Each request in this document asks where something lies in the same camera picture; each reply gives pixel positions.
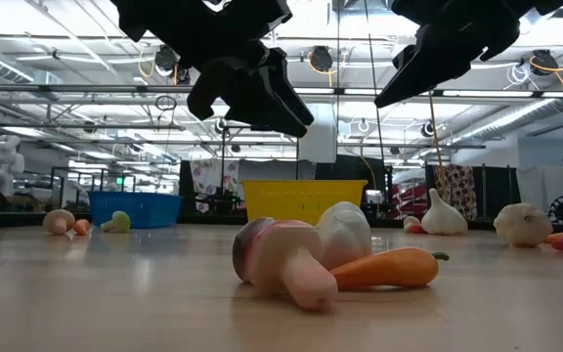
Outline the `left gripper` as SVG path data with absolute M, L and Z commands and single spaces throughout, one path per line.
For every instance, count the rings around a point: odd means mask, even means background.
M 138 42 L 151 32 L 180 56 L 182 65 L 198 70 L 213 60 L 234 57 L 253 66 L 264 61 L 261 39 L 292 13 L 285 0 L 233 0 L 215 11 L 203 0 L 111 0 L 119 27 Z M 190 112 L 204 120 L 220 98 L 229 107 L 225 118 L 266 126 L 303 137 L 314 117 L 287 78 L 286 52 L 271 48 L 263 75 L 244 70 L 204 72 L 187 99 Z

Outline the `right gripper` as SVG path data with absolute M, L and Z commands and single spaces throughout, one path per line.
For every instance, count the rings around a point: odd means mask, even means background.
M 511 46 L 530 10 L 546 15 L 562 6 L 563 0 L 393 0 L 392 12 L 423 26 L 416 42 L 392 60 L 397 72 L 375 105 L 387 107 L 464 75 L 475 59 L 486 61 Z M 511 23 L 493 23 L 503 21 Z M 455 30 L 434 22 L 468 24 Z

